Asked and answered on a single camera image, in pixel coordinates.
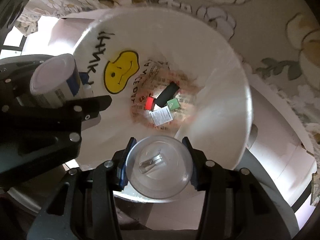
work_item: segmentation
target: black bracket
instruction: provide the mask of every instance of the black bracket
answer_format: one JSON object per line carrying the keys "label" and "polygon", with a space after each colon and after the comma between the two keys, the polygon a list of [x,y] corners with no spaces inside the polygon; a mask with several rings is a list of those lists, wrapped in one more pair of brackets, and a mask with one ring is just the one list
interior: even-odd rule
{"label": "black bracket", "polygon": [[[193,149],[187,137],[183,138],[182,142],[188,148],[194,162],[191,183],[196,190],[205,190],[196,240],[291,239],[273,202],[248,169],[225,170],[214,161],[207,160],[202,151]],[[121,240],[113,190],[121,191],[127,184],[125,160],[135,143],[136,140],[130,138],[126,149],[116,152],[112,160],[100,164],[95,170],[82,172],[78,180],[79,191],[68,187],[68,192],[70,190],[83,194],[82,197],[78,197],[75,193],[67,193],[67,200],[59,199],[63,210],[67,210],[71,215],[64,217],[60,213],[60,216],[52,216],[48,207],[52,206],[56,198],[51,197],[40,211],[27,239],[59,240],[62,239],[60,232],[69,234],[71,231],[70,237],[64,235],[64,239]],[[79,169],[71,169],[69,173],[74,173],[74,170],[80,172]],[[71,195],[74,196],[73,201],[68,199]],[[76,203],[77,208],[68,206]],[[87,217],[90,217],[91,223],[84,222],[88,220]],[[42,220],[48,221],[47,224],[41,222]],[[56,221],[64,221],[67,229],[62,230],[60,224],[58,228],[50,226]],[[41,232],[46,232],[41,237],[38,234],[39,227]]]}
{"label": "black bracket", "polygon": [[[68,102],[57,109],[6,105],[0,111],[0,188],[10,187],[79,155],[81,123],[111,104],[110,96]],[[74,106],[80,106],[77,112]]]}

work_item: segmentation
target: cylindrical container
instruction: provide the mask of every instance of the cylindrical container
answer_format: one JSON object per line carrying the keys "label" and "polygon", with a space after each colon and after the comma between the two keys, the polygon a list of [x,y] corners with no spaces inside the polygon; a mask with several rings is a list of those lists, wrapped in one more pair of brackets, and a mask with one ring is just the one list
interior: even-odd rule
{"label": "cylindrical container", "polygon": [[45,108],[58,108],[67,100],[83,98],[74,57],[62,54],[39,65],[30,80],[30,93],[38,105]]}
{"label": "cylindrical container", "polygon": [[169,136],[151,136],[139,141],[126,160],[130,184],[152,199],[167,199],[180,193],[192,175],[188,149]]}

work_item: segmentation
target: blue label stripe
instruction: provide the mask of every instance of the blue label stripe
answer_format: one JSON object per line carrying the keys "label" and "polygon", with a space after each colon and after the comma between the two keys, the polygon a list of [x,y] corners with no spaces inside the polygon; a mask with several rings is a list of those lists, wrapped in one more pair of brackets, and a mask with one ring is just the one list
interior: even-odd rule
{"label": "blue label stripe", "polygon": [[78,70],[75,67],[72,75],[67,79],[67,84],[73,96],[75,96],[79,92],[80,82],[81,81],[79,78]]}

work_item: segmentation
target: red block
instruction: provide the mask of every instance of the red block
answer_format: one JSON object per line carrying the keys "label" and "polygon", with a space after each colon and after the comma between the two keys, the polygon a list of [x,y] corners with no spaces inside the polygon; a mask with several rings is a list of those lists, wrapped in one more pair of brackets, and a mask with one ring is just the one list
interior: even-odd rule
{"label": "red block", "polygon": [[153,103],[154,100],[155,99],[152,97],[147,97],[147,101],[146,101],[146,105],[144,106],[144,109],[151,111],[154,107],[154,103]]}

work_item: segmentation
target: green block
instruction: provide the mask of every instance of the green block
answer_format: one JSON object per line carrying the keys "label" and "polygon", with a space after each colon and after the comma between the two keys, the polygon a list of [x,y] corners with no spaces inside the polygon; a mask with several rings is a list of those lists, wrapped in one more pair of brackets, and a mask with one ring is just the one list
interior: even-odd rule
{"label": "green block", "polygon": [[174,110],[180,107],[179,101],[177,100],[177,98],[169,100],[167,104],[170,110]]}

